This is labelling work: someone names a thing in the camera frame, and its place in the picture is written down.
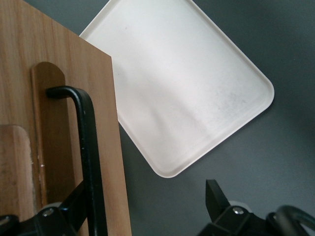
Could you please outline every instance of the black clamp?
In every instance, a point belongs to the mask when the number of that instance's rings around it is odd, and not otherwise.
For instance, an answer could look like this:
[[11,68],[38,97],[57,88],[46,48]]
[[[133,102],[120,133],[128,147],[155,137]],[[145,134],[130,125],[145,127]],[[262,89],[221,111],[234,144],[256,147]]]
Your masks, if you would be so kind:
[[263,220],[242,206],[231,206],[215,180],[206,181],[206,206],[212,223],[199,236],[309,236],[315,218],[293,206],[282,206]]

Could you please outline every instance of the wood grain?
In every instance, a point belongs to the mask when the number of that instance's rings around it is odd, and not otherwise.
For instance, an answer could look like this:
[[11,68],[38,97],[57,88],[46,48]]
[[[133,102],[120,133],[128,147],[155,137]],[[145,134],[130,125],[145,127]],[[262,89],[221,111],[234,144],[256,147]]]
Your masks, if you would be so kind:
[[74,190],[68,106],[49,99],[46,89],[64,86],[63,72],[50,62],[31,69],[42,204],[62,202]]
[[0,215],[34,215],[32,159],[26,131],[16,125],[0,125]]
[[[131,235],[111,58],[22,0],[0,1],[0,124],[23,127],[31,144],[35,210],[41,204],[30,69],[58,66],[66,85],[84,89],[94,104],[110,236]],[[82,180],[74,105],[68,116],[75,182]]]

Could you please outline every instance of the white plastic tray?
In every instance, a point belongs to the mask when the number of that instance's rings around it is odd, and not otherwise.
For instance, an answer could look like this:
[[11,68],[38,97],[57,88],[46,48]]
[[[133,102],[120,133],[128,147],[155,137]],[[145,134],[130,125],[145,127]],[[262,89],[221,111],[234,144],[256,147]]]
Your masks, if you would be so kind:
[[162,177],[274,97],[270,81],[190,0],[110,0],[80,36],[112,56],[119,122]]

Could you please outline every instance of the wooden strip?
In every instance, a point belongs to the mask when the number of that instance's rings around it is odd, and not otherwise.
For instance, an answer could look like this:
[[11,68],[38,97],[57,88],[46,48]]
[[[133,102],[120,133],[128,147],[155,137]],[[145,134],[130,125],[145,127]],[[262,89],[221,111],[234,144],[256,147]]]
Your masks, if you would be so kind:
[[20,220],[35,213],[30,140],[16,125],[0,125],[0,215],[18,215]]
[[67,101],[50,99],[46,89],[64,86],[63,72],[41,62],[31,69],[43,206],[62,202],[74,190]]

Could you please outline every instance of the wooden block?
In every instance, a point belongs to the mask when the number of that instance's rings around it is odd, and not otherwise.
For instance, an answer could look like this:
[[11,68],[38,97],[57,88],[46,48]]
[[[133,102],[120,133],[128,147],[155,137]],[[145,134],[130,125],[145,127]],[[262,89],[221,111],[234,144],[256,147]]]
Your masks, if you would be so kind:
[[[131,235],[111,58],[22,0],[0,0],[0,124],[23,127],[32,157],[34,202],[42,207],[37,134],[30,69],[47,61],[61,69],[66,85],[91,97],[97,129],[110,236]],[[74,105],[68,116],[75,182],[82,180]]]
[[66,100],[50,99],[46,89],[64,86],[63,72],[50,62],[31,69],[42,204],[62,202],[74,190]]
[[21,221],[35,214],[32,158],[26,131],[0,125],[0,215],[18,215]]

